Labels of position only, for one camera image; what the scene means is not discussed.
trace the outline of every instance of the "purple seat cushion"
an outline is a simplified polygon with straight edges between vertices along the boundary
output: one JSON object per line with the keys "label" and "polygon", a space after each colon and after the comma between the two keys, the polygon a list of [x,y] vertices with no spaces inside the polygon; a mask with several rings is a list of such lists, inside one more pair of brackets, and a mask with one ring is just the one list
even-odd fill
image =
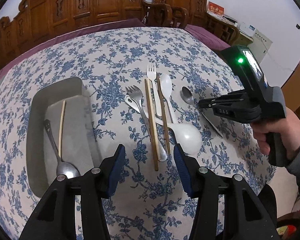
{"label": "purple seat cushion", "polygon": [[223,50],[229,48],[230,45],[219,39],[217,36],[213,35],[211,32],[208,32],[206,29],[188,24],[185,28],[192,36],[196,37],[209,49],[213,50]]}

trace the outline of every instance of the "red sign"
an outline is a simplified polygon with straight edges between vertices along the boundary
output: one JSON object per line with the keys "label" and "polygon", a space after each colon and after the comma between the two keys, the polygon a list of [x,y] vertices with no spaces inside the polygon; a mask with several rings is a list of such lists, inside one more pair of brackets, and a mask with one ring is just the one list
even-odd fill
{"label": "red sign", "polygon": [[223,7],[221,7],[220,5],[217,5],[213,2],[209,2],[208,3],[208,11],[212,12],[214,14],[223,16],[225,9]]}

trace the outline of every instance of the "white wall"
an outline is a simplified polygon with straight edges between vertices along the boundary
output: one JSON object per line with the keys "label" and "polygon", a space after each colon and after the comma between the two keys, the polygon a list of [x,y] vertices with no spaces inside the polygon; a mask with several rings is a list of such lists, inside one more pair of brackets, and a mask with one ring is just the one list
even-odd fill
{"label": "white wall", "polygon": [[[18,13],[21,0],[8,0],[0,18]],[[273,44],[261,62],[271,86],[282,86],[300,61],[300,10],[293,0],[209,0],[225,8],[225,14],[255,26]]]}

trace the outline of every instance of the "screw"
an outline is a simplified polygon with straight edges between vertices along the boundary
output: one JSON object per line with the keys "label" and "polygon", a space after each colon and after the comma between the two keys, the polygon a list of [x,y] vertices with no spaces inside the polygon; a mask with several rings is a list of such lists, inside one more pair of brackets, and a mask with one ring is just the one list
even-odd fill
{"label": "screw", "polygon": [[65,178],[66,178],[66,176],[64,174],[60,174],[57,176],[58,181],[63,181]]}
{"label": "screw", "polygon": [[206,167],[200,167],[199,172],[203,173],[203,174],[206,174],[208,172],[208,169]]}
{"label": "screw", "polygon": [[100,170],[100,168],[98,168],[98,167],[93,168],[93,169],[91,170],[91,172],[92,172],[93,174],[98,174],[100,171],[101,171],[101,170]]}
{"label": "screw", "polygon": [[241,181],[242,180],[242,176],[240,174],[236,174],[234,176],[234,179],[237,180],[237,181]]}

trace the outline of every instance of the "blue floral tablecloth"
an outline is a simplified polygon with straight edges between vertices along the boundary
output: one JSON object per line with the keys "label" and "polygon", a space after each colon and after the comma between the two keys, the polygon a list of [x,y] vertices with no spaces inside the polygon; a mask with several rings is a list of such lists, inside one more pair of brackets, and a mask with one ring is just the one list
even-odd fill
{"label": "blue floral tablecloth", "polygon": [[[144,91],[147,62],[170,75],[172,105],[179,122],[192,123],[202,135],[193,156],[219,175],[241,174],[258,193],[274,168],[258,150],[249,125],[205,114],[222,131],[215,132],[180,98],[187,86],[196,100],[241,89],[231,69],[189,33],[172,28],[129,28],[93,33],[44,49],[14,66],[0,86],[0,224],[18,239],[40,200],[29,188],[26,136],[31,101],[36,92],[59,80],[78,76],[88,89],[95,136],[103,157],[119,143],[126,148],[124,171],[115,195],[103,201],[113,239],[188,239],[197,200],[184,193],[173,158],[155,172],[151,144],[140,115],[124,102],[125,86]],[[162,128],[158,130],[163,140]],[[219,200],[218,231],[223,228]],[[76,199],[77,215],[80,198]],[[77,238],[82,239],[80,216]]]}

